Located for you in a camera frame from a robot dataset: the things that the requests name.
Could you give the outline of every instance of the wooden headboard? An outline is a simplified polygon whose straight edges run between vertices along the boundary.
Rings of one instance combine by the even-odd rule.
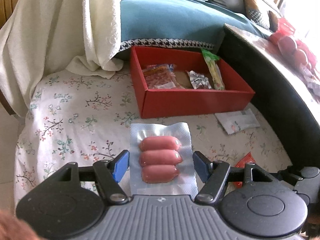
[[[0,0],[0,28],[7,22],[17,4],[18,0]],[[4,95],[0,91],[0,103],[8,114],[15,114]]]

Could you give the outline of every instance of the houndstooth trim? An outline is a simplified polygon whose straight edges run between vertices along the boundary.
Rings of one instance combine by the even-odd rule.
[[[162,47],[162,48],[202,48],[212,50],[214,45],[202,41],[189,41],[181,39],[136,39],[122,41],[119,52],[132,46]]]
[[[270,22],[268,14],[263,14],[257,10],[249,10],[250,19],[257,25],[266,30],[270,29]]]

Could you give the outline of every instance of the window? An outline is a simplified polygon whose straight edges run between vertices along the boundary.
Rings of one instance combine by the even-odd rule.
[[[320,59],[320,0],[283,0],[280,12]]]

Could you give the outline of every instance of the green snack package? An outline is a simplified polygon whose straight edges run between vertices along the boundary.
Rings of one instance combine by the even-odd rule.
[[[202,51],[204,60],[207,63],[207,66],[209,68],[210,74],[212,76],[215,90],[225,90],[220,69],[216,64],[216,61],[219,60],[220,58],[217,55],[214,55],[213,53],[205,49],[201,49],[201,51]]]

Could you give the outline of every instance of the floral bedsheet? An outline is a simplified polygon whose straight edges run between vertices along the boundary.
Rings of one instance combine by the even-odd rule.
[[[274,172],[290,165],[276,134],[251,104],[261,127],[228,135],[213,114],[140,119],[130,71],[125,67],[107,80],[66,70],[45,77],[36,88],[15,155],[15,203],[68,162],[90,166],[130,149],[130,124],[170,125],[187,122],[193,150],[209,159],[236,164],[248,152]],[[122,187],[128,192],[129,174]],[[83,187],[95,191],[95,185]]]

